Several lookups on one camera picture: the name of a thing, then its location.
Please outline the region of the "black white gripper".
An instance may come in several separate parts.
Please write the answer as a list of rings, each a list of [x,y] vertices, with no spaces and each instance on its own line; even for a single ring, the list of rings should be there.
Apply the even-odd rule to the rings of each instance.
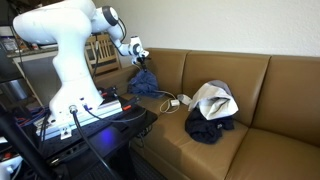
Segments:
[[[149,55],[149,52],[143,48],[138,36],[132,36],[130,38],[129,54],[131,55],[132,64],[135,64],[139,58],[146,58]]]

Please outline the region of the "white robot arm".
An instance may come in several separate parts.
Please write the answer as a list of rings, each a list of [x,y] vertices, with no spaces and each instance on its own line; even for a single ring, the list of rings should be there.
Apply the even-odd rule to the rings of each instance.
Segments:
[[[73,120],[71,106],[82,112],[85,107],[96,110],[103,102],[85,60],[85,44],[91,34],[107,32],[118,52],[133,60],[148,55],[137,36],[122,43],[124,33],[117,12],[110,6],[98,8],[92,0],[63,0],[25,12],[14,18],[13,27],[27,42],[58,45],[53,65],[62,86],[49,108],[59,124]]]

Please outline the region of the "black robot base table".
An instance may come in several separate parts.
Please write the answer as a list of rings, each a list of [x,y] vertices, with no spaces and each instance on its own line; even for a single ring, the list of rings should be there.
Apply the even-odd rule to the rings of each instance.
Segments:
[[[136,180],[129,142],[156,121],[157,115],[136,105],[132,99],[120,102],[126,106],[124,111],[89,125],[77,124],[69,141],[53,138],[44,142],[45,149],[31,141],[56,173],[55,180],[78,180],[98,165],[104,167],[109,180]],[[46,180],[35,175],[39,180]]]

